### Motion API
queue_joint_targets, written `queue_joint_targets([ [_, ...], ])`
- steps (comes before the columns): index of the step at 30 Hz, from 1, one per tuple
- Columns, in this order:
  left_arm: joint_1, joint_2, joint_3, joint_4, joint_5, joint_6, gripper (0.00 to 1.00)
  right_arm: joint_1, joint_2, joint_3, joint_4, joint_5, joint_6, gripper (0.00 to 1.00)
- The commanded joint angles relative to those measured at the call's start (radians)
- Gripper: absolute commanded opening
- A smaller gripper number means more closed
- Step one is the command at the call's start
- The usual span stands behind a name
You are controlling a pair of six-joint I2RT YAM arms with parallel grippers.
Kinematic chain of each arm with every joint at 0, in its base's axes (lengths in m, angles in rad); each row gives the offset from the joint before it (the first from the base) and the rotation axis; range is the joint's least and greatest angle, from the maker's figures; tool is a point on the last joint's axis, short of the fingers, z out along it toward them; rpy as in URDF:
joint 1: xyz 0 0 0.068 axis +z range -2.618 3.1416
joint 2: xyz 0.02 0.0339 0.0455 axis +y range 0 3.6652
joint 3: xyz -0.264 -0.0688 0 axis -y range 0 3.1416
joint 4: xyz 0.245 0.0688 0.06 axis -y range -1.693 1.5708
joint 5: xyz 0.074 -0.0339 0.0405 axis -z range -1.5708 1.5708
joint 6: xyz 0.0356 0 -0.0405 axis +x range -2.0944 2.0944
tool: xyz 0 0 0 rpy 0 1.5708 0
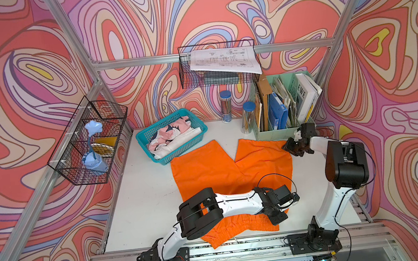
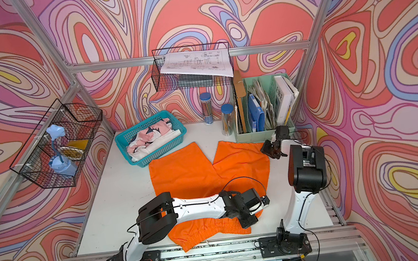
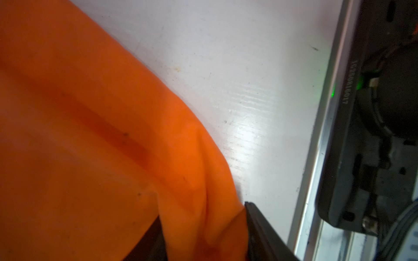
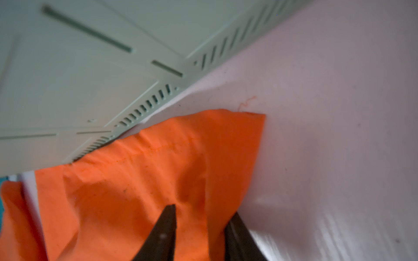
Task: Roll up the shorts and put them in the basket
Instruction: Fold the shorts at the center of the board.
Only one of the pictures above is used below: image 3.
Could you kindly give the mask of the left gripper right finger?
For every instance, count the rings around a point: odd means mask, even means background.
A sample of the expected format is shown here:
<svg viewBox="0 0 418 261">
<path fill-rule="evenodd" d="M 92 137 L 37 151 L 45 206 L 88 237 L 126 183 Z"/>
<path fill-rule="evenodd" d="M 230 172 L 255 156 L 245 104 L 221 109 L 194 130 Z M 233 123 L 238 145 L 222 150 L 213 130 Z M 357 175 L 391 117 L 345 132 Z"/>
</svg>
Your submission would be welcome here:
<svg viewBox="0 0 418 261">
<path fill-rule="evenodd" d="M 244 204 L 248 226 L 248 258 L 250 261 L 297 261 L 298 258 L 278 236 L 258 207 Z"/>
</svg>

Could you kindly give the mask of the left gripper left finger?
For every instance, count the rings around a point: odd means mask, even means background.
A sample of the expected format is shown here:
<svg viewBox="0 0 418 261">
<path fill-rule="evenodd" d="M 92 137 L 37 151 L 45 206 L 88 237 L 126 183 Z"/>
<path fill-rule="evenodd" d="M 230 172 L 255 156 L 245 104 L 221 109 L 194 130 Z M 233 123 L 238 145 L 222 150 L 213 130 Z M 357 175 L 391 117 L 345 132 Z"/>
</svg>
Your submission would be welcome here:
<svg viewBox="0 0 418 261">
<path fill-rule="evenodd" d="M 160 217 L 152 223 L 142 239 L 123 261 L 167 261 L 167 252 Z"/>
</svg>

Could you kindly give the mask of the orange shorts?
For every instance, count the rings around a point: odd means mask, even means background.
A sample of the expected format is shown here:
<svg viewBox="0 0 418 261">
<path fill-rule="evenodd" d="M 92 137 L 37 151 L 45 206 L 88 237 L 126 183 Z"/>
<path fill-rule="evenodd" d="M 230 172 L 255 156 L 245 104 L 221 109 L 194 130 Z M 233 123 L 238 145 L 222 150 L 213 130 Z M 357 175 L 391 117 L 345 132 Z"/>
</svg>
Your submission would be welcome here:
<svg viewBox="0 0 418 261">
<path fill-rule="evenodd" d="M 246 211 L 193 112 L 70 1 L 1 2 L 1 260 L 245 261 Z"/>
</svg>

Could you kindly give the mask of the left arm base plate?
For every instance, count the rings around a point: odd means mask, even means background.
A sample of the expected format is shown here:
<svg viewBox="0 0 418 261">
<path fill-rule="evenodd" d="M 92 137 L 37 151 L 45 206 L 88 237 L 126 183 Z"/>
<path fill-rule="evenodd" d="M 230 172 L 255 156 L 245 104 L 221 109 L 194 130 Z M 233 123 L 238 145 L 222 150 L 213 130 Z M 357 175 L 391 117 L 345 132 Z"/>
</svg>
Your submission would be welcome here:
<svg viewBox="0 0 418 261">
<path fill-rule="evenodd" d="M 362 1 L 316 209 L 377 235 L 412 202 L 418 170 L 418 3 Z"/>
</svg>

